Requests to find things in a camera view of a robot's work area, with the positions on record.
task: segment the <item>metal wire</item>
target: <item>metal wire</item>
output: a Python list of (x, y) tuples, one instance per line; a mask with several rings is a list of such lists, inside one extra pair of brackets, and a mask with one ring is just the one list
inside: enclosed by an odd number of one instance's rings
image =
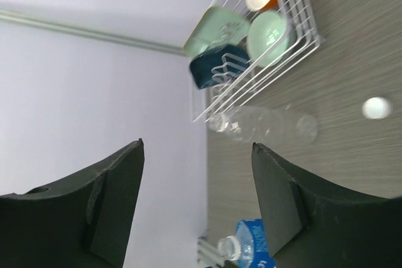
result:
[(218, 250), (204, 239), (198, 239), (198, 260), (202, 260), (211, 267), (223, 267), (225, 260)]
[[(223, 4), (222, 6), (235, 11), (242, 0), (214, 0), (212, 5)], [(308, 55), (313, 53), (321, 44), (322, 39), (318, 35), (317, 25), (314, 20), (310, 0), (278, 0), (278, 11), (286, 19), (286, 31), (282, 37), (265, 51), (257, 60), (250, 60), (249, 68), (241, 74), (230, 73), (227, 70), (227, 63), (214, 68), (213, 79), (216, 81), (214, 87), (207, 89), (206, 109), (202, 113), (193, 115), (193, 121), (205, 117), (205, 121), (213, 113), (227, 112), (235, 105), (245, 105), (262, 90), (270, 86), (274, 81), (289, 72)], [(245, 11), (244, 16), (251, 21), (256, 18), (259, 12)], [(262, 57), (271, 53), (286, 37), (290, 31), (296, 33), (296, 40), (289, 45), (284, 55), (276, 59), (275, 65), (259, 66)]]

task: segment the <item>dark blue container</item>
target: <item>dark blue container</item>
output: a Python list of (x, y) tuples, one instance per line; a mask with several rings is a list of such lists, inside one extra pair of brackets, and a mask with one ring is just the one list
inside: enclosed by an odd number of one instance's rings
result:
[[(249, 60), (242, 48), (226, 44), (196, 56), (190, 63), (190, 71), (196, 86), (203, 89), (240, 75), (250, 66)], [(214, 74), (223, 73), (223, 77), (214, 77)]]

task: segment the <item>water bottle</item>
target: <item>water bottle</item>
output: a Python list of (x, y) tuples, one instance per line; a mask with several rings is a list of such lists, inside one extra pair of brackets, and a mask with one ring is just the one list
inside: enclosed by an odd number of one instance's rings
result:
[(261, 219), (241, 220), (235, 235), (219, 240), (218, 251), (225, 260), (236, 261), (239, 268), (275, 268)]
[(312, 143), (318, 134), (316, 118), (285, 109), (234, 107), (212, 114), (209, 128), (240, 142), (260, 142), (268, 147), (280, 144)]

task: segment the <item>clear plastic bottle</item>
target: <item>clear plastic bottle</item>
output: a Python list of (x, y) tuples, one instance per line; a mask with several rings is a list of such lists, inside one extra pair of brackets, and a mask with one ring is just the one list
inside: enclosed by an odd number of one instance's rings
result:
[(241, 142), (260, 142), (268, 147), (283, 143), (312, 143), (318, 134), (316, 118), (285, 109), (234, 107), (212, 114), (209, 128)]
[(254, 240), (244, 222), (240, 222), (235, 235), (219, 240), (218, 251), (226, 260), (237, 261), (240, 268), (250, 267), (254, 259)]

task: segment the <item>bottle cap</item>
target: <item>bottle cap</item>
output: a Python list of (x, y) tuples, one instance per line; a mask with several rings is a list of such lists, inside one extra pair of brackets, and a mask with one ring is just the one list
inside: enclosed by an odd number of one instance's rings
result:
[(218, 242), (218, 251), (227, 260), (238, 260), (241, 255), (241, 245), (239, 239), (230, 235)]
[(209, 129), (216, 132), (223, 132), (226, 128), (228, 118), (225, 113), (211, 114), (208, 120)]

